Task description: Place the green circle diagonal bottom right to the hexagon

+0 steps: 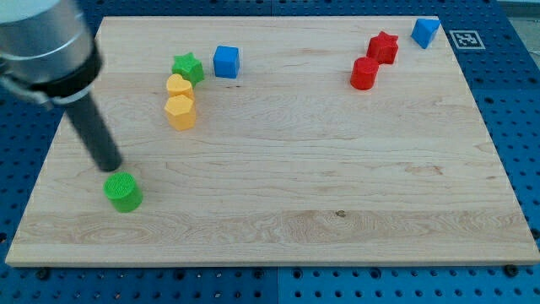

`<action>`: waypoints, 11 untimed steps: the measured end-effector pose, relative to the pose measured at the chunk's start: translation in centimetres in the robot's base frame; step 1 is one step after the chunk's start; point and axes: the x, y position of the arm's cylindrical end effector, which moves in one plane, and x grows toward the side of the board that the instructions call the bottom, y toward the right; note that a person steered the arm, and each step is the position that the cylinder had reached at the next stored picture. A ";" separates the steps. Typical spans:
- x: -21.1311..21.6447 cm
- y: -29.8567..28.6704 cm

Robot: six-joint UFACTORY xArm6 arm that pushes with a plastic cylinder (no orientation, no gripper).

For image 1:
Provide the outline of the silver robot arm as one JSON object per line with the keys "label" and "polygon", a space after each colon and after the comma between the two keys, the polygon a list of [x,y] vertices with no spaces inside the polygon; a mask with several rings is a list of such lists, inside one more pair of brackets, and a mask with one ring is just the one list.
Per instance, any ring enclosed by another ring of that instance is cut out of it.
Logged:
{"label": "silver robot arm", "polygon": [[1,0],[1,86],[40,106],[89,96],[101,57],[71,0]]}

